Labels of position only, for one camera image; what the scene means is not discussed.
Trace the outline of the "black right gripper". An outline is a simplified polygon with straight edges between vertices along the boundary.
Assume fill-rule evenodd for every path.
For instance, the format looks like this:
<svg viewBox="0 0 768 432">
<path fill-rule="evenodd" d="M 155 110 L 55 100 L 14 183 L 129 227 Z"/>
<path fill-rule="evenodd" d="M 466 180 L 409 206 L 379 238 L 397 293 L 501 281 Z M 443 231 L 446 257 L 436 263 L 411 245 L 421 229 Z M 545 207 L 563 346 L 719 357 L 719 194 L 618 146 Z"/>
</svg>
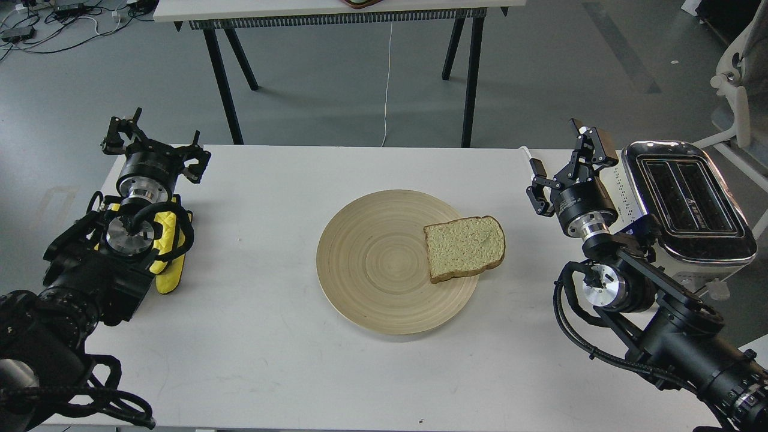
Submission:
<svg viewBox="0 0 768 432">
<path fill-rule="evenodd" d="M 548 179 L 543 162 L 530 158 L 533 177 L 526 194 L 536 214 L 551 218 L 555 212 L 565 235 L 586 241 L 609 233 L 617 220 L 616 208 L 596 170 L 615 167 L 619 158 L 606 131 L 588 127 L 576 118 L 569 121 L 578 139 L 571 161 L 555 179 Z M 545 197 L 545 188 L 551 189 L 551 202 Z"/>
</svg>

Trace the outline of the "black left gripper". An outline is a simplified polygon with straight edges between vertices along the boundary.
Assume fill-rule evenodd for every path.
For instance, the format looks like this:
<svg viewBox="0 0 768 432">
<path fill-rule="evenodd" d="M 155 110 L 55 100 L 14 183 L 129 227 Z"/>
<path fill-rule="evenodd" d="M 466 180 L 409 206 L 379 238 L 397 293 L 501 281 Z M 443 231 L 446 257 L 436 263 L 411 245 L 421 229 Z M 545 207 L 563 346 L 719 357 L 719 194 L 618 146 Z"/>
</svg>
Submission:
<svg viewBox="0 0 768 432">
<path fill-rule="evenodd" d="M 142 112 L 138 107 L 131 118 L 113 116 L 101 142 L 104 155 L 125 156 L 117 180 L 118 193 L 130 195 L 145 190 L 152 195 L 172 195 L 180 176 L 193 184 L 201 183 L 211 153 L 199 143 L 200 131 L 194 132 L 189 145 L 177 148 L 146 142 L 146 134 L 138 126 Z"/>
</svg>

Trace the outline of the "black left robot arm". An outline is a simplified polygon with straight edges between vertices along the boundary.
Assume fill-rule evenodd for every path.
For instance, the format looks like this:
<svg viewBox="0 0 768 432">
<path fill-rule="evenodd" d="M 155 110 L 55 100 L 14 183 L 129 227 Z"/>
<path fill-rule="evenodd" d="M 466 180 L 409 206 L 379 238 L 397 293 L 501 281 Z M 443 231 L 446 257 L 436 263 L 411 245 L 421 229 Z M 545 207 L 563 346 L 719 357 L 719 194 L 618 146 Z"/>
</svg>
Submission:
<svg viewBox="0 0 768 432">
<path fill-rule="evenodd" d="M 181 147 L 150 139 L 141 114 L 110 120 L 101 149 L 125 158 L 117 194 L 95 192 L 86 214 L 49 244 L 42 292 L 2 295 L 3 431 L 28 431 L 54 415 L 155 427 L 151 405 L 118 388 L 120 361 L 89 355 L 86 341 L 99 323 L 131 320 L 151 287 L 178 283 L 194 227 L 176 182 L 200 183 L 211 153 L 198 133 Z"/>
</svg>

